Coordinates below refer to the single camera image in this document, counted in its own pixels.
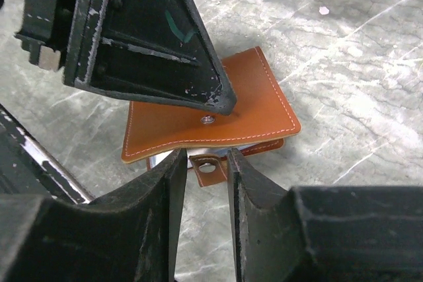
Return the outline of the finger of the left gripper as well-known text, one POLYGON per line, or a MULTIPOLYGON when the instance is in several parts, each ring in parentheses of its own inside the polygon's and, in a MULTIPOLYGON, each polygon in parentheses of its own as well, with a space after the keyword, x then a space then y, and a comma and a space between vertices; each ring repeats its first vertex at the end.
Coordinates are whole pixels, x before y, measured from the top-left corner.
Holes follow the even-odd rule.
POLYGON ((194 0, 76 0, 63 82, 223 115, 237 101, 194 0))

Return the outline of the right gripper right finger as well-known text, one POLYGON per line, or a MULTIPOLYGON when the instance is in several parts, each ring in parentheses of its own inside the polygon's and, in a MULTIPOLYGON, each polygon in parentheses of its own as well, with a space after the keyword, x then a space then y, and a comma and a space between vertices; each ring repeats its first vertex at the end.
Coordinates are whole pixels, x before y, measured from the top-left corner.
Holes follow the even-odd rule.
POLYGON ((238 281, 421 281, 420 186, 285 190, 227 157, 238 281))

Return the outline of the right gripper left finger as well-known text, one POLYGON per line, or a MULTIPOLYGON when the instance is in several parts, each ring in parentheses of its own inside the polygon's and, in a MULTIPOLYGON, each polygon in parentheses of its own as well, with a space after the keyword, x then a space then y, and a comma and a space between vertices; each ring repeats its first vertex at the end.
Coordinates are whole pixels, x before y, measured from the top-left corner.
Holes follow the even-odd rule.
POLYGON ((172 281, 187 154, 88 204, 1 196, 2 281, 172 281))

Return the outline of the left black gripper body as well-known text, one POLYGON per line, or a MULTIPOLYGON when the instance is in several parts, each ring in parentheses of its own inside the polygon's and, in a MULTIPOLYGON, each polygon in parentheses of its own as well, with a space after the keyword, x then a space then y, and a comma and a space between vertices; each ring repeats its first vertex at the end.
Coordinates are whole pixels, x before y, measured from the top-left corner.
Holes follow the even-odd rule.
POLYGON ((57 71, 65 64, 76 0, 24 0, 22 26, 15 34, 29 63, 57 71))

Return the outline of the brown leather card holder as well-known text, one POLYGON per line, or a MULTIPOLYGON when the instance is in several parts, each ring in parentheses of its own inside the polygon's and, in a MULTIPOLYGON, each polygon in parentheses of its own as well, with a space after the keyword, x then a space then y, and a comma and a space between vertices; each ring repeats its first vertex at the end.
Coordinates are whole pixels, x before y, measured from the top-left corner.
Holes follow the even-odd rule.
POLYGON ((227 179, 231 148, 244 156, 278 149, 301 124, 282 92, 264 52, 254 47, 223 59, 237 95, 228 115, 146 102, 130 102, 121 158, 146 160, 152 169, 175 149, 186 149, 187 167, 201 187, 227 179))

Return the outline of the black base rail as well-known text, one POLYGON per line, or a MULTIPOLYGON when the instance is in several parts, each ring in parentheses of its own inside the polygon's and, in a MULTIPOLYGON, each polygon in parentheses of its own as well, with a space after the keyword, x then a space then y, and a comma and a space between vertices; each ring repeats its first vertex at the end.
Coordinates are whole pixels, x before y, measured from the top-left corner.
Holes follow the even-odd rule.
POLYGON ((94 199, 4 106, 1 193, 38 194, 70 204, 88 204, 94 199))

